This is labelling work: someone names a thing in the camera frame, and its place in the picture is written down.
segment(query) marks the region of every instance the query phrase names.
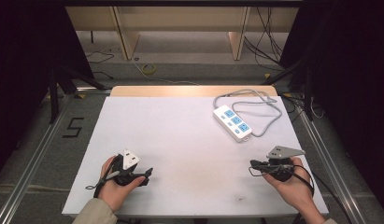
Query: wooden panel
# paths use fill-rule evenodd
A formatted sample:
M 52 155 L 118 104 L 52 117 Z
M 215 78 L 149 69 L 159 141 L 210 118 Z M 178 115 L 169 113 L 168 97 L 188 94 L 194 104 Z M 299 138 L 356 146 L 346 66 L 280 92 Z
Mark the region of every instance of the wooden panel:
M 77 31 L 116 31 L 110 7 L 67 7 Z
M 113 21 L 116 22 L 116 30 L 121 41 L 121 51 L 124 60 L 131 60 L 136 48 L 136 43 L 139 39 L 139 32 L 137 31 L 126 31 L 125 26 L 122 24 L 124 21 L 122 15 L 119 12 L 118 7 L 112 7 Z
M 244 45 L 244 33 L 247 29 L 250 7 L 244 7 L 241 15 L 239 30 L 237 32 L 229 32 L 230 45 L 232 46 L 233 58 L 240 60 L 242 46 Z
M 238 31 L 243 7 L 119 7 L 127 31 Z
M 117 86 L 110 96 L 217 96 L 244 89 L 265 91 L 270 96 L 277 96 L 272 86 Z
M 294 19 L 296 18 L 298 8 L 296 7 L 275 7 L 272 8 L 270 26 L 271 32 L 288 33 L 291 31 Z M 262 32 L 264 31 L 262 20 L 267 23 L 268 9 L 267 7 L 252 7 L 249 13 L 247 32 Z

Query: table surface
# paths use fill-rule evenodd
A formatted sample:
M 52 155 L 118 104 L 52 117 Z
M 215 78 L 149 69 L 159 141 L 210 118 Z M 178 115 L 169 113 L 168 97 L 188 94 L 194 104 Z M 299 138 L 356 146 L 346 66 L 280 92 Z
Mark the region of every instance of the table surface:
M 93 195 L 93 190 L 85 187 L 97 182 L 101 165 L 108 157 L 122 153 L 126 148 L 140 158 L 136 173 L 144 173 L 150 167 L 154 170 L 149 184 L 129 195 L 117 214 L 119 217 L 270 217 L 296 214 L 297 211 L 287 205 L 262 177 L 249 173 L 249 161 L 267 161 L 265 155 L 276 145 L 300 149 L 280 97 L 273 96 L 283 116 L 263 137 L 253 137 L 242 144 L 237 143 L 212 117 L 214 96 L 245 88 L 212 86 L 210 96 L 198 97 L 186 97 L 184 93 L 198 95 L 198 90 L 203 89 L 202 92 L 207 94 L 209 88 L 158 88 L 163 90 L 163 94 L 155 87 L 115 88 L 114 93 L 118 95 L 120 90 L 127 95 L 125 92 L 129 89 L 134 96 L 106 98 L 63 214 L 74 217 L 79 213 Z M 267 87 L 255 86 L 253 89 L 267 90 Z M 177 97 L 169 97 L 169 92 Z M 218 104 L 229 105 L 238 100 L 259 99 L 226 97 L 220 98 Z M 245 116 L 242 118 L 246 123 L 258 132 L 275 116 L 276 110 L 260 105 L 254 113 L 252 117 L 244 113 L 241 116 Z M 306 158 L 302 156 L 301 159 L 309 170 Z M 314 200 L 323 214 L 328 213 L 318 189 Z

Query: handheld controller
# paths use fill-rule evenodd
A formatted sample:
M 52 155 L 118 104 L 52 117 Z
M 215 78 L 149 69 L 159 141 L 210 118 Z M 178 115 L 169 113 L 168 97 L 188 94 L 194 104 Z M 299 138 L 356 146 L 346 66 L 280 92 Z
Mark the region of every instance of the handheld controller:
M 134 160 L 136 160 L 137 157 L 134 156 L 134 154 L 133 154 L 132 157 L 130 157 L 130 159 L 128 159 L 130 154 L 132 154 L 132 153 L 129 152 L 130 154 L 128 154 L 128 155 L 127 155 L 127 153 L 128 153 L 128 151 L 124 151 L 124 157 L 119 154 L 115 158 L 116 161 L 113 163 L 112 172 L 114 173 L 114 172 L 119 171 L 119 174 L 114 176 L 113 179 L 115 180 L 115 182 L 118 185 L 126 186 L 126 185 L 130 184 L 131 182 L 133 182 L 133 180 L 135 180 L 136 178 L 138 178 L 140 176 L 144 176 L 144 177 L 146 177 L 146 179 L 139 185 L 139 187 L 147 186 L 147 184 L 149 183 L 149 176 L 151 176 L 151 172 L 153 171 L 153 168 L 148 169 L 144 174 L 134 174 L 133 171 L 137 166 L 137 162 L 135 162 L 135 164 L 132 164 L 131 166 L 126 166 L 126 163 L 128 164 L 129 163 L 128 161 L 132 160 L 133 158 L 134 158 Z
M 270 159 L 267 161 L 250 161 L 251 168 L 261 171 L 262 173 L 270 174 L 279 181 L 287 181 L 292 177 L 290 172 L 293 172 L 291 159 Z
M 275 179 L 284 182 L 292 177 L 294 171 L 290 157 L 305 154 L 303 150 L 276 146 L 267 154 L 268 161 L 252 160 L 250 168 L 270 174 Z

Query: finger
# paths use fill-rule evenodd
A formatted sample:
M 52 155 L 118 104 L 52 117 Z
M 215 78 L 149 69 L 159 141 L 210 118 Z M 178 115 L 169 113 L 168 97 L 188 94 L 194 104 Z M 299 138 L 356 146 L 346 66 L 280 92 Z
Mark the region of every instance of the finger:
M 278 180 L 272 177 L 270 174 L 263 174 L 263 178 L 275 189 L 281 184 Z
M 138 178 L 136 178 L 135 180 L 133 180 L 133 182 L 129 183 L 128 185 L 124 186 L 123 188 L 121 188 L 121 191 L 124 193 L 124 195 L 126 196 L 127 194 L 129 194 L 133 189 L 136 189 L 140 184 L 142 184 L 142 182 L 146 179 L 146 177 L 144 176 L 140 176 Z
M 107 161 L 104 163 L 104 165 L 102 165 L 101 177 L 104 176 L 105 172 L 107 171 L 107 168 L 109 168 L 110 163 L 112 163 L 112 161 L 115 159 L 115 157 L 116 156 L 110 157 L 109 159 L 107 159 Z
M 298 158 L 298 157 L 291 157 L 291 161 L 292 161 L 293 165 L 303 166 L 302 160 L 300 160 L 300 158 Z
M 298 157 L 291 157 L 291 161 L 292 161 L 293 165 L 299 165 L 299 166 L 304 167 L 302 160 L 300 160 L 300 158 L 298 158 Z M 305 169 L 298 167 L 298 166 L 295 166 L 294 172 L 296 174 L 298 174 L 299 176 L 301 176 L 304 180 L 309 181 L 310 176 L 308 175 L 308 173 L 306 172 Z

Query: gray cable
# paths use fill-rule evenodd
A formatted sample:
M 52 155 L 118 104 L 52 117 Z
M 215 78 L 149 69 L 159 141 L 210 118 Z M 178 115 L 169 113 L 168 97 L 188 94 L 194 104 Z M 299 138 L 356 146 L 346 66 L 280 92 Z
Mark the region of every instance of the gray cable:
M 314 102 L 314 97 L 311 97 L 311 104 L 310 104 L 310 108 L 311 108 L 311 112 L 313 112 L 314 116 L 317 118 L 317 119 L 322 119 L 323 118 L 323 115 L 325 114 L 325 111 L 322 110 L 322 114 L 321 115 L 318 115 L 314 109 L 313 109 L 313 102 Z
M 115 172 L 113 172 L 112 174 L 110 174 L 110 175 L 107 176 L 107 180 L 109 180 L 109 179 L 115 177 L 116 175 L 119 175 L 119 173 L 120 173 L 120 171 L 115 171 Z
M 213 102 L 213 105 L 214 105 L 214 108 L 218 108 L 217 106 L 217 101 L 219 100 L 219 98 L 221 97 L 230 97 L 230 96 L 237 96 L 237 95 L 242 95 L 242 94 L 245 94 L 246 92 L 252 92 L 252 93 L 255 93 L 256 95 L 258 95 L 259 98 L 261 98 L 262 102 L 248 102 L 248 101 L 238 101 L 238 102 L 235 102 L 232 104 L 232 109 L 233 111 L 237 114 L 238 117 L 241 118 L 241 116 L 237 113 L 237 111 L 235 110 L 235 105 L 239 105 L 239 104 L 246 104 L 246 105 L 261 105 L 261 104 L 266 104 L 266 105 L 269 105 L 271 107 L 273 107 L 276 111 L 279 112 L 279 115 L 277 115 L 274 119 L 272 119 L 263 129 L 263 131 L 259 134 L 256 134 L 254 132 L 252 132 L 252 135 L 255 136 L 255 137 L 261 137 L 263 136 L 267 129 L 277 120 L 279 119 L 281 116 L 282 116 L 282 112 L 281 110 L 276 107 L 275 105 L 272 105 L 272 103 L 276 103 L 277 100 L 271 98 L 266 92 L 264 91 L 255 91 L 255 90 L 250 90 L 250 89 L 244 89 L 244 90 L 240 90 L 240 91 L 233 91 L 233 92 L 229 92 L 229 93 L 226 93 L 226 94 L 223 94 L 223 95 L 219 95 L 217 97 L 215 97 L 214 99 L 214 102 Z

